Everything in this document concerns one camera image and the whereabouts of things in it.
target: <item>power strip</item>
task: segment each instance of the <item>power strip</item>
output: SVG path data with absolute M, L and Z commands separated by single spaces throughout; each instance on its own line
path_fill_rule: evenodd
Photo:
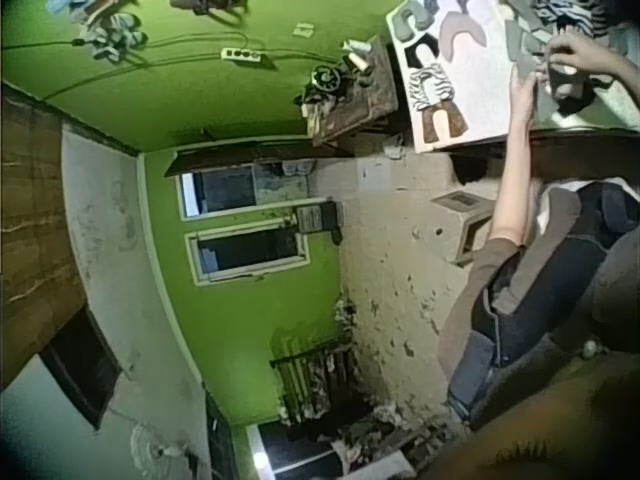
M 222 60 L 234 62 L 260 63 L 262 53 L 248 48 L 223 48 L 221 52 Z

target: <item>hand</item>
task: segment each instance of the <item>hand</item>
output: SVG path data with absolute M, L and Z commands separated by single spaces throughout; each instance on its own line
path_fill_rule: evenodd
M 547 44 L 547 58 L 551 63 L 568 65 L 588 73 L 613 74 L 618 55 L 595 40 L 575 30 L 561 33 Z
M 527 130 L 533 122 L 536 98 L 536 75 L 530 73 L 522 80 L 515 65 L 511 69 L 511 82 L 509 86 L 511 100 L 511 127 L 524 127 Z

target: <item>person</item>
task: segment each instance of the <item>person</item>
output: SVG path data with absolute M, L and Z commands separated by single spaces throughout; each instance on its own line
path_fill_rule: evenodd
M 566 33 L 548 48 L 553 62 L 615 76 L 638 101 L 637 67 L 596 42 Z M 544 72 L 525 79 L 515 67 L 511 73 L 506 159 L 491 228 L 438 345 L 449 405 L 473 433 L 446 449 L 424 480 L 637 476 L 640 206 L 605 182 L 579 192 L 552 190 L 549 226 L 525 246 L 537 80 L 546 80 Z M 613 204 L 621 207 L 620 223 Z M 636 283 L 627 309 L 636 330 L 620 335 L 620 325 L 607 325 L 597 330 L 600 353 L 576 355 L 582 345 L 597 345 L 585 342 L 593 325 L 577 306 L 596 271 L 608 266 L 607 254 L 622 243 L 627 260 L 636 260 L 628 270 Z M 631 342 L 616 343 L 618 337 Z
M 640 107 L 640 69 L 627 58 L 600 45 L 592 38 L 576 31 L 567 31 L 552 38 L 547 44 L 547 57 L 551 63 L 568 65 L 592 74 L 611 75 L 629 92 Z M 544 65 L 539 73 L 545 78 Z

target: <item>white wall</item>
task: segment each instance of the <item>white wall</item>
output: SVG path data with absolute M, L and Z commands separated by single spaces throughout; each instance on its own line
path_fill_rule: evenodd
M 2 394 L 2 441 L 33 478 L 139 479 L 130 454 L 135 422 L 128 417 L 169 442 L 187 442 L 208 464 L 204 392 L 156 288 L 136 159 L 66 129 L 62 156 L 72 245 L 89 305 L 125 372 L 96 432 L 34 357 Z M 189 478 L 185 463 L 171 468 L 167 478 Z

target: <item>light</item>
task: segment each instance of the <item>light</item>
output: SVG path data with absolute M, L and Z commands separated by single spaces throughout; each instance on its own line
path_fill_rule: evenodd
M 269 457 L 264 452 L 258 452 L 253 454 L 253 464 L 258 470 L 262 470 L 269 466 Z

